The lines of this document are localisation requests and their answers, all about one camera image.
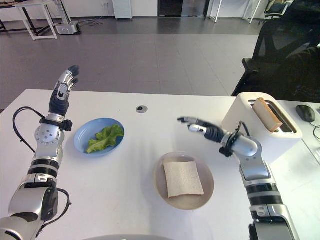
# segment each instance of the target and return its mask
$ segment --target wall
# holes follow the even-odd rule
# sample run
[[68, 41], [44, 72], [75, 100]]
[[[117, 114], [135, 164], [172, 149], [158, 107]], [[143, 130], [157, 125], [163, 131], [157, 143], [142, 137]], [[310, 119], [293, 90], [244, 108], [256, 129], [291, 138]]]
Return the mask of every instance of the wall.
[[[71, 17], [101, 17], [115, 15], [112, 0], [64, 0], [64, 2]], [[133, 16], [158, 15], [158, 0], [131, 0], [131, 5]], [[58, 15], [55, 4], [51, 3], [49, 6], [53, 15]], [[44, 17], [44, 14], [38, 7], [29, 7], [27, 11], [32, 19]], [[3, 22], [21, 20], [18, 10], [14, 8], [1, 9], [0, 18]]]
[[[259, 0], [251, 1], [248, 12], [246, 14], [247, 17], [251, 17], [253, 15], [255, 8], [258, 4], [258, 1]], [[220, 2], [219, 0], [215, 0], [213, 2], [211, 17], [215, 17], [217, 15], [219, 2]], [[220, 17], [242, 18], [245, 13], [248, 2], [249, 0], [222, 0], [219, 18]], [[257, 18], [257, 19], [265, 18], [264, 11], [266, 9], [267, 4], [268, 4], [268, 1], [261, 1], [261, 4], [254, 18]]]
[[131, 0], [133, 16], [158, 16], [158, 0]]
[[[114, 16], [112, 0], [64, 0], [71, 17], [101, 17]], [[211, 16], [217, 14], [219, 0], [211, 0], [213, 8]], [[264, 18], [264, 10], [268, 1], [262, 1], [256, 14], [256, 18]], [[242, 18], [246, 10], [248, 0], [223, 0], [219, 17]], [[258, 4], [258, 0], [252, 0], [248, 16], [252, 16], [253, 11]], [[133, 16], [157, 16], [158, 0], [131, 0]], [[58, 15], [54, 3], [50, 4], [50, 9], [54, 15]], [[38, 7], [29, 7], [28, 13], [32, 19], [43, 18], [44, 14]], [[17, 9], [1, 9], [0, 18], [3, 22], [21, 20]]]

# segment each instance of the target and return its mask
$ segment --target white cabinet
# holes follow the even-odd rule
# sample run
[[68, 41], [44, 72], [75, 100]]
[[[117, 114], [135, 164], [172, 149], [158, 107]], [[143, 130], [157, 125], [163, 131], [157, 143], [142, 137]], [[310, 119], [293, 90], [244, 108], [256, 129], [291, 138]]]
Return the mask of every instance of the white cabinet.
[[131, 0], [112, 0], [116, 19], [132, 19]]

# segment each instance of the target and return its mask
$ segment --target lettuce leaf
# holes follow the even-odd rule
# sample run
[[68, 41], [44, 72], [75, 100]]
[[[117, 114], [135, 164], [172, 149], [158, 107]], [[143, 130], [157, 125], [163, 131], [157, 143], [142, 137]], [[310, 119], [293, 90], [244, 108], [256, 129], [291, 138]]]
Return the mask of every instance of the lettuce leaf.
[[107, 126], [101, 132], [95, 134], [96, 140], [89, 140], [86, 152], [90, 154], [102, 151], [109, 146], [115, 146], [117, 137], [123, 137], [124, 135], [124, 130], [118, 124]]

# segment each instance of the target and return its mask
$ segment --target tiled floor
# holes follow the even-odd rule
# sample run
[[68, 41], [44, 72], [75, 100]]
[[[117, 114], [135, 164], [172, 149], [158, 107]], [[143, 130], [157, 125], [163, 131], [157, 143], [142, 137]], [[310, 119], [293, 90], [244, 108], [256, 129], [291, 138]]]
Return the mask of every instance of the tiled floor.
[[1, 33], [0, 108], [25, 89], [52, 89], [71, 65], [80, 66], [77, 91], [229, 96], [260, 26], [241, 19], [159, 19], [102, 19], [103, 25], [58, 40]]

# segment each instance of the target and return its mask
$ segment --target desk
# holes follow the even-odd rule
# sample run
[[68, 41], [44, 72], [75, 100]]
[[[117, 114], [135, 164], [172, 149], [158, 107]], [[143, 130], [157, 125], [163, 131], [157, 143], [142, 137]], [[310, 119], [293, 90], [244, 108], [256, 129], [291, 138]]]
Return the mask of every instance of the desk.
[[[14, 7], [16, 7], [19, 12], [21, 13], [22, 16], [22, 21], [26, 27], [26, 29], [28, 30], [30, 36], [32, 37], [33, 40], [37, 40], [37, 39], [58, 39], [57, 34], [55, 32], [54, 29], [54, 23], [52, 21], [52, 18], [50, 16], [49, 13], [49, 9], [48, 9], [48, 4], [50, 4], [52, 2], [52, 0], [28, 0], [28, 1], [24, 1], [24, 2], [20, 2], [18, 4], [13, 5]], [[51, 36], [38, 36], [38, 33], [35, 31], [35, 26], [32, 24], [32, 21], [26, 11], [26, 8], [28, 7], [41, 7], [43, 10], [43, 13], [46, 17], [46, 20], [48, 21], [49, 27], [52, 31]], [[35, 36], [33, 35], [30, 26], [28, 25], [28, 22], [26, 21], [25, 17], [27, 18], [28, 22], [30, 23], [31, 28], [33, 29], [33, 31], [35, 31]]]
[[[295, 102], [295, 101], [280, 101], [283, 108], [292, 116], [293, 120], [300, 127], [303, 137], [302, 140], [312, 152], [313, 156], [320, 162], [320, 140], [316, 139], [313, 135], [314, 127], [303, 121], [296, 112], [296, 106], [307, 105], [311, 107], [315, 112], [315, 121], [312, 122], [313, 125], [320, 125], [320, 103], [305, 103], [305, 102]], [[316, 131], [316, 134], [320, 135], [320, 129]]]
[[[16, 137], [12, 116], [26, 105], [47, 113], [51, 93], [26, 90], [0, 115], [0, 217], [7, 216], [10, 199], [33, 157]], [[73, 130], [65, 133], [64, 157], [57, 177], [59, 188], [69, 191], [72, 206], [61, 220], [46, 227], [38, 239], [80, 240], [115, 234], [150, 234], [172, 240], [249, 239], [250, 203], [237, 160], [225, 158], [219, 154], [218, 144], [192, 134], [176, 120], [180, 116], [196, 116], [219, 125], [234, 99], [72, 92], [66, 117], [73, 121]], [[137, 113], [136, 107], [140, 105], [147, 106], [148, 111]], [[80, 126], [97, 118], [117, 119], [125, 128], [125, 136], [109, 155], [87, 158], [77, 152], [73, 137]], [[16, 123], [22, 136], [35, 146], [39, 117], [24, 111]], [[214, 192], [204, 207], [178, 210], [158, 196], [152, 180], [153, 169], [162, 155], [172, 151], [186, 151], [204, 160], [212, 171]], [[300, 238], [316, 239], [320, 234], [317, 218], [320, 201], [313, 187], [319, 186], [320, 166], [300, 141], [271, 167]], [[65, 207], [64, 200], [60, 198], [60, 211]]]
[[[0, 6], [0, 9], [11, 9], [11, 8], [14, 8], [13, 5], [16, 5], [17, 3], [14, 2], [14, 3], [9, 3], [9, 4], [5, 4], [5, 5], [1, 5]], [[22, 8], [23, 10], [23, 13], [25, 14], [26, 16], [26, 19], [28, 20], [31, 28], [32, 28], [32, 31], [34, 32], [34, 34], [36, 36], [38, 36], [41, 32], [45, 31], [47, 28], [49, 28], [50, 26], [46, 26], [46, 27], [35, 27], [27, 10], [25, 8]], [[3, 30], [0, 30], [0, 33], [7, 33], [7, 32], [19, 32], [19, 31], [27, 31], [28, 29], [27, 28], [15, 28], [15, 29], [7, 29], [5, 24], [0, 20], [0, 29], [3, 29]]]

